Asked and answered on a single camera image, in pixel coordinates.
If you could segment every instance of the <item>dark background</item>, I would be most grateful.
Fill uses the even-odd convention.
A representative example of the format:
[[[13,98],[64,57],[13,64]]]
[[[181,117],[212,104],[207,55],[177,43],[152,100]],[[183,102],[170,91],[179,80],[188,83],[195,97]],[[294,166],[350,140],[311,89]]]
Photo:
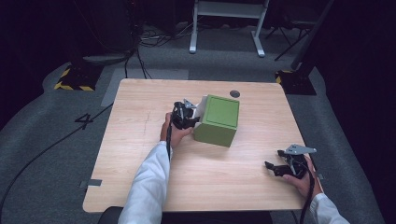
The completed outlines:
[[[96,29],[87,28],[73,1],[62,2],[64,14],[59,18],[67,19],[64,26],[71,28],[68,32],[75,38],[81,55],[105,53],[92,35],[92,32],[106,33],[106,29],[97,24],[100,14],[92,13],[104,2],[76,2],[88,23]],[[120,23],[131,22],[134,27],[142,21],[154,24],[168,21],[157,24],[172,34],[176,23],[191,20],[191,10],[187,9],[187,13],[183,8],[192,8],[193,1],[143,2],[145,4],[140,5],[138,1],[130,1],[135,7],[134,15],[119,19]],[[46,11],[42,3],[8,0],[2,1],[0,10],[0,128],[3,128],[21,108],[42,94],[44,77],[70,58],[60,41],[59,30],[54,28],[55,21],[49,19],[52,12]],[[396,211],[396,195],[390,184],[396,178],[393,165],[396,156],[393,72],[396,38],[391,28],[396,22],[395,11],[390,1],[335,0],[303,59],[322,74],[333,112],[370,180],[388,223],[395,219]],[[136,35],[139,31],[127,32]]]

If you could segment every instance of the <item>yellow and black tape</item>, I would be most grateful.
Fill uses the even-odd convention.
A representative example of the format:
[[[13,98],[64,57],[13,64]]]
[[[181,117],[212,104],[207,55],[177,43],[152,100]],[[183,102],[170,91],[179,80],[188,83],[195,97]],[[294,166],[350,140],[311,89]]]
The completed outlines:
[[[280,77],[280,75],[285,74],[285,73],[293,73],[295,71],[288,71],[288,70],[279,70],[277,72],[275,72],[275,79],[276,79],[276,83],[282,85],[282,78]]]
[[[82,76],[73,70],[72,65],[66,67],[58,82],[55,90],[68,91],[95,91],[96,81],[99,76]]]

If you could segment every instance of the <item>person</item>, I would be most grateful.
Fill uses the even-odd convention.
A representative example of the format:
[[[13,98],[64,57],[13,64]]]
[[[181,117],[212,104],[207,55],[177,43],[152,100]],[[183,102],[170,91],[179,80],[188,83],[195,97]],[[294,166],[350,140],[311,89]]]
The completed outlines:
[[[192,132],[192,128],[179,130],[172,124],[171,150],[168,155],[166,135],[170,122],[171,113],[167,113],[159,143],[150,151],[136,172],[127,202],[120,214],[119,224],[160,224],[162,222],[173,149],[179,145],[183,137]],[[313,171],[311,160],[307,159],[307,163],[309,169]],[[307,197],[308,174],[305,174],[301,180],[291,175],[283,175],[283,178],[296,187],[305,198]],[[323,193],[317,179],[310,211],[318,224],[348,223],[338,213],[334,203]]]
[[[179,130],[172,124],[171,150],[168,155],[166,135],[170,121],[171,113],[167,113],[160,142],[150,151],[137,170],[127,202],[120,214],[119,224],[161,223],[173,148],[178,146],[184,136],[192,132],[192,128]]]
[[[314,166],[312,161],[305,157],[306,162],[308,163],[308,168],[311,171],[311,174],[314,175]],[[309,173],[306,173],[303,178],[298,179],[292,175],[283,175],[282,176],[288,183],[293,185],[300,192],[301,195],[306,199],[308,197],[309,191]],[[314,191],[312,194],[312,201],[309,207],[311,211],[312,217],[318,224],[327,224],[327,223],[349,223],[346,219],[344,219],[340,213],[338,212],[335,204],[323,193],[318,179],[315,179]]]

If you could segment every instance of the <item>green box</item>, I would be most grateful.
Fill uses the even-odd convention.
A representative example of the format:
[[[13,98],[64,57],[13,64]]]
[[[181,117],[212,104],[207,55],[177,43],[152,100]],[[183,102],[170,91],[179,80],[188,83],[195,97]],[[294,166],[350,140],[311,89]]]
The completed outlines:
[[[207,95],[204,117],[194,128],[194,139],[229,147],[238,127],[238,115],[239,101]]]

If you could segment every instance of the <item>white shirt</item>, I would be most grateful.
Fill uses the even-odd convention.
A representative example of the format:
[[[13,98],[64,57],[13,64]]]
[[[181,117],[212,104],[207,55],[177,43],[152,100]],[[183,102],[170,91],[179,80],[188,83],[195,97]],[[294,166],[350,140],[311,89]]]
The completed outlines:
[[[170,161],[166,142],[154,147],[140,165],[121,212],[119,224],[160,224],[169,180]],[[318,224],[348,223],[338,213],[335,204],[323,193],[310,206]]]

